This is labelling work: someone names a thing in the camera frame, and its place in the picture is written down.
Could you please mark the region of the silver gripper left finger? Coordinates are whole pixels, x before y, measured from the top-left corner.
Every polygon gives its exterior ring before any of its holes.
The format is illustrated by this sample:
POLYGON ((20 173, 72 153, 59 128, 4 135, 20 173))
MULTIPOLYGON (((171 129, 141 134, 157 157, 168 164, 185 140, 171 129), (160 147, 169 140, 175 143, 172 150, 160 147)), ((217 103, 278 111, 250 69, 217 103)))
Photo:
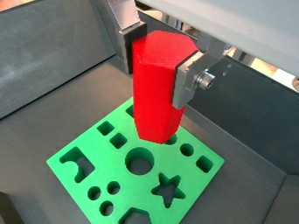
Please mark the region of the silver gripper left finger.
POLYGON ((123 59, 128 74, 133 72, 133 42, 145 36, 147 24, 140 20, 135 0, 107 0, 115 26, 116 55, 123 59))

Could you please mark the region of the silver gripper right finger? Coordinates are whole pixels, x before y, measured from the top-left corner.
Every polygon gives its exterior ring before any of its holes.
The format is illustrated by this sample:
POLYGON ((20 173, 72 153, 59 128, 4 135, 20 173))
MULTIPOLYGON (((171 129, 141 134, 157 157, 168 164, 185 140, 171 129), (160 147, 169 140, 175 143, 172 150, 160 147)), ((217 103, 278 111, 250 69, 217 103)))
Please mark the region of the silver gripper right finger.
POLYGON ((208 69, 228 54, 231 49, 229 44, 205 32, 199 34, 196 46, 199 50, 176 67, 172 105, 177 109, 181 109, 192 99, 196 88, 207 90, 211 87, 215 76, 208 72, 208 69))

